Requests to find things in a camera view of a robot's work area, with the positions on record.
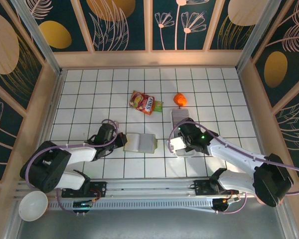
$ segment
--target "red chip bag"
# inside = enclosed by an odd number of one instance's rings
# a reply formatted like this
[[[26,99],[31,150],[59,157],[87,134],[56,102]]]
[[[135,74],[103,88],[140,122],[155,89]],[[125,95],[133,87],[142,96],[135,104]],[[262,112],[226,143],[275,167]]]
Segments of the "red chip bag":
[[[151,115],[154,110],[154,101],[155,98],[153,96],[149,96],[138,91],[133,91],[130,99],[130,107],[145,114]]]

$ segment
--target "feather pattern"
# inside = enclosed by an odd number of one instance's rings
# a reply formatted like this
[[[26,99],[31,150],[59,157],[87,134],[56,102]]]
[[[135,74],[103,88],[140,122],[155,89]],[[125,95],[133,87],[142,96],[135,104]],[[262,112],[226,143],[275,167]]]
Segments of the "feather pattern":
[[[25,0],[25,2],[35,19],[44,19],[53,8],[52,0]]]

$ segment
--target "white grid floor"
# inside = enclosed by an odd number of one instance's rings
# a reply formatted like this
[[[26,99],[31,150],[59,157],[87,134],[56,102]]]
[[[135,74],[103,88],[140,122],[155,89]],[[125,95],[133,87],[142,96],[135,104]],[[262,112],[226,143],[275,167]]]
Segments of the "white grid floor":
[[[145,115],[128,107],[133,90],[163,101],[163,112]],[[97,133],[103,119],[118,121],[119,131],[153,133],[154,154],[115,149],[106,158],[78,163],[73,169],[92,179],[210,176],[224,160],[197,154],[176,158],[164,145],[171,132],[170,112],[177,92],[187,98],[190,117],[228,141],[260,153],[235,68],[70,70],[67,72],[50,140],[79,144]]]

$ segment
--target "orange toy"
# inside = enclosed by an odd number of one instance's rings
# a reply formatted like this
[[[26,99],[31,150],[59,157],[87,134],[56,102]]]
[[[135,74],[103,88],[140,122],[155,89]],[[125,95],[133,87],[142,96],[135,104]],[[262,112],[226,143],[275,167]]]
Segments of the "orange toy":
[[[174,102],[182,107],[185,106],[187,104],[187,99],[185,98],[185,96],[181,93],[178,93],[175,97],[174,97]]]

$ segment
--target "white bowl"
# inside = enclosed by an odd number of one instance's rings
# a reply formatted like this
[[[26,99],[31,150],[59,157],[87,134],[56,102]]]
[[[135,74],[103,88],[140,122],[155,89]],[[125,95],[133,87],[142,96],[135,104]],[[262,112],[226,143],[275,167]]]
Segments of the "white bowl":
[[[23,220],[32,222],[44,214],[47,206],[47,196],[41,191],[33,191],[21,200],[19,215]]]

